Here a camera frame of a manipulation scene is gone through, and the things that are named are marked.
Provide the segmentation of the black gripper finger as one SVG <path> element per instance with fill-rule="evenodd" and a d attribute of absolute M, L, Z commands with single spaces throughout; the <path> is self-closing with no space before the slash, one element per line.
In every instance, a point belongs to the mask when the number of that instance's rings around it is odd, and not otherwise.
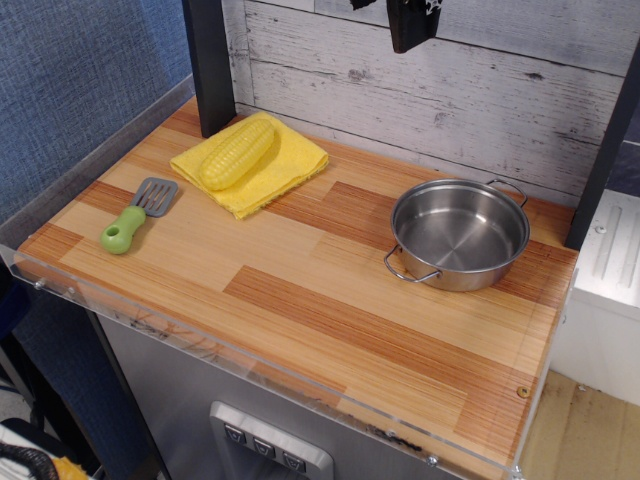
<path fill-rule="evenodd" d="M 391 0 L 386 8 L 395 53 L 406 53 L 436 37 L 441 0 Z"/>

